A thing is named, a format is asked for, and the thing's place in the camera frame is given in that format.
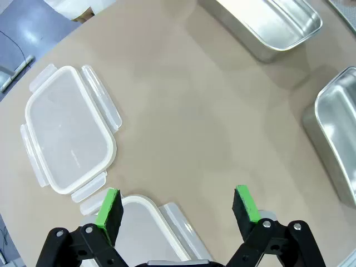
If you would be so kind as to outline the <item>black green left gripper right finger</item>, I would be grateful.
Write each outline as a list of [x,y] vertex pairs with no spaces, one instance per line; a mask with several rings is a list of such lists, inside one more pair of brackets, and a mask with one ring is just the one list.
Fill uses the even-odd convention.
[[243,243],[227,266],[258,266],[264,255],[275,255],[282,266],[325,266],[309,225],[263,218],[246,185],[235,188],[232,210]]

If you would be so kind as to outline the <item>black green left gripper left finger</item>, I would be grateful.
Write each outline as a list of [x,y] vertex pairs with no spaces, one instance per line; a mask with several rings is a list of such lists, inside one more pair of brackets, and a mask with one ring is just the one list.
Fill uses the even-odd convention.
[[53,228],[47,235],[37,266],[81,266],[93,259],[98,266],[127,266],[115,249],[123,217],[120,190],[109,189],[94,223],[69,232]]

